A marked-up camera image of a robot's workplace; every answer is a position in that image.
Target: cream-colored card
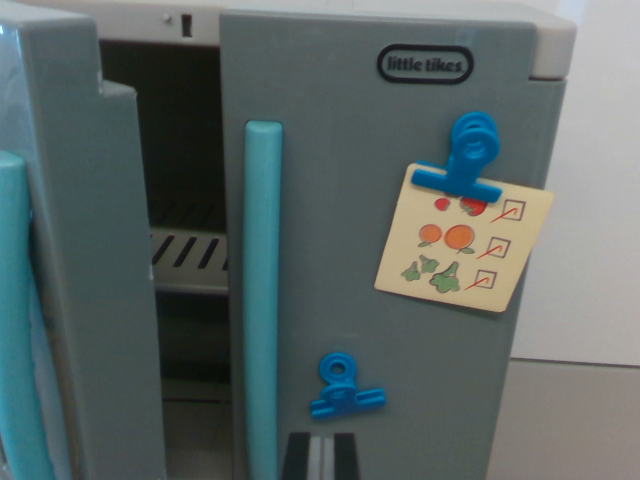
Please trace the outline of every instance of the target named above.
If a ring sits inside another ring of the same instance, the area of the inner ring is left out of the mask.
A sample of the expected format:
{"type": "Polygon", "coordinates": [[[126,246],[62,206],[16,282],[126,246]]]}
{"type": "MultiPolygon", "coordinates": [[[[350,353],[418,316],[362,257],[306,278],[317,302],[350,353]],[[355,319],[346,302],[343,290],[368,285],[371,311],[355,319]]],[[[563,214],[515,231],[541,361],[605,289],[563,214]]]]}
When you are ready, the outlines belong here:
{"type": "Polygon", "coordinates": [[[413,185],[417,168],[446,173],[407,168],[375,288],[505,311],[553,194],[483,179],[502,189],[496,203],[485,204],[413,185]]]}

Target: blue clip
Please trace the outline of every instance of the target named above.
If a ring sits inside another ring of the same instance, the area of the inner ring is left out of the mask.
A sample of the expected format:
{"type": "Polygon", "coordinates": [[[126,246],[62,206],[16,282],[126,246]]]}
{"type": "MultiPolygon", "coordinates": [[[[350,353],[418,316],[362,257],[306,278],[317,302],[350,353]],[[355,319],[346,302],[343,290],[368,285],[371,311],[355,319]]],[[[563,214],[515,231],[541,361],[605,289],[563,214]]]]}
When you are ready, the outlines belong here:
{"type": "Polygon", "coordinates": [[[329,384],[320,396],[311,402],[311,416],[315,420],[349,415],[382,407],[387,403],[384,390],[358,391],[355,360],[346,353],[331,353],[320,362],[320,376],[329,384]]]}
{"type": "Polygon", "coordinates": [[[458,119],[451,131],[451,154],[445,175],[416,170],[411,183],[441,190],[452,195],[497,202],[502,189],[477,183],[482,169],[500,153],[498,130],[493,119],[483,112],[472,112],[458,119]]]}

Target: checkbox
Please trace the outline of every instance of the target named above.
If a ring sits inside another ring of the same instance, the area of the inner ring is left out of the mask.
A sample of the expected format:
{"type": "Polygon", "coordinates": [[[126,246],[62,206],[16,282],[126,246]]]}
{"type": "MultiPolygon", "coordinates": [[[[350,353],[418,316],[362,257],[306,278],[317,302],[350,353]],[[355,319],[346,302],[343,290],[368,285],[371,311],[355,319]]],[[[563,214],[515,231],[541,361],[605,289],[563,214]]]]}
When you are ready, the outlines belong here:
{"type": "Polygon", "coordinates": [[[496,284],[497,277],[498,272],[492,272],[491,270],[478,270],[476,280],[473,283],[478,288],[491,289],[496,284]]]}
{"type": "Polygon", "coordinates": [[[486,254],[490,257],[504,258],[511,245],[511,240],[506,238],[491,237],[486,254]]]}
{"type": "Polygon", "coordinates": [[[505,220],[515,220],[519,222],[524,215],[524,207],[527,202],[521,200],[505,200],[502,215],[505,220]]]}

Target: fruit illustration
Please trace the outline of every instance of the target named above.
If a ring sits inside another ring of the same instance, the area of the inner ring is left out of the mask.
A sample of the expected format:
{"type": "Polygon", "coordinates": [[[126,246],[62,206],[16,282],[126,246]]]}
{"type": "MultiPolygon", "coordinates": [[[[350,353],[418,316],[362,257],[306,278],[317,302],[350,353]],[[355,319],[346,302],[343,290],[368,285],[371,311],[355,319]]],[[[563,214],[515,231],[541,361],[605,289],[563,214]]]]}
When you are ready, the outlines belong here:
{"type": "Polygon", "coordinates": [[[439,198],[435,201],[434,205],[438,210],[444,212],[447,210],[447,208],[449,208],[449,205],[451,205],[451,200],[449,200],[448,198],[439,198]]]}
{"type": "Polygon", "coordinates": [[[429,284],[436,287],[436,290],[440,293],[447,293],[450,290],[457,292],[460,290],[458,278],[456,277],[456,272],[458,271],[459,266],[460,264],[458,262],[453,262],[444,272],[436,273],[431,277],[429,284]]]}
{"type": "Polygon", "coordinates": [[[436,268],[438,268],[438,265],[440,265],[440,262],[437,260],[427,258],[424,255],[420,255],[420,263],[420,271],[422,273],[433,273],[436,271],[436,268]]]}
{"type": "Polygon", "coordinates": [[[444,235],[444,243],[446,243],[449,248],[458,250],[458,253],[474,253],[475,250],[469,248],[469,245],[473,243],[473,239],[473,230],[468,225],[451,227],[444,235]]]}
{"type": "Polygon", "coordinates": [[[436,243],[442,238],[442,230],[440,230],[439,226],[430,223],[422,227],[418,235],[420,236],[420,240],[422,240],[422,243],[418,246],[426,247],[432,243],[436,243]]]}
{"type": "Polygon", "coordinates": [[[462,207],[462,209],[467,212],[470,217],[477,217],[482,212],[484,212],[485,208],[487,208],[487,202],[463,197],[462,200],[460,200],[460,207],[462,207]]]}
{"type": "Polygon", "coordinates": [[[413,262],[409,268],[400,274],[407,282],[420,280],[420,272],[418,272],[418,262],[413,262]]]}

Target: play kitchen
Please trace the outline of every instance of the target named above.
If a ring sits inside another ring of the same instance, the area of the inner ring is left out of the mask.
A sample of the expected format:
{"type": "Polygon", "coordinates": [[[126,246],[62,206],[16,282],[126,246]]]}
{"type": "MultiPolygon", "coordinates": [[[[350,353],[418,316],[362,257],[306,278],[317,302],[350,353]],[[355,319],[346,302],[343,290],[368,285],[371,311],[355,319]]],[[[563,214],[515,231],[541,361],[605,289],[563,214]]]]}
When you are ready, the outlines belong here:
{"type": "Polygon", "coordinates": [[[485,478],[575,26],[28,3],[0,3],[13,478],[485,478]]]}

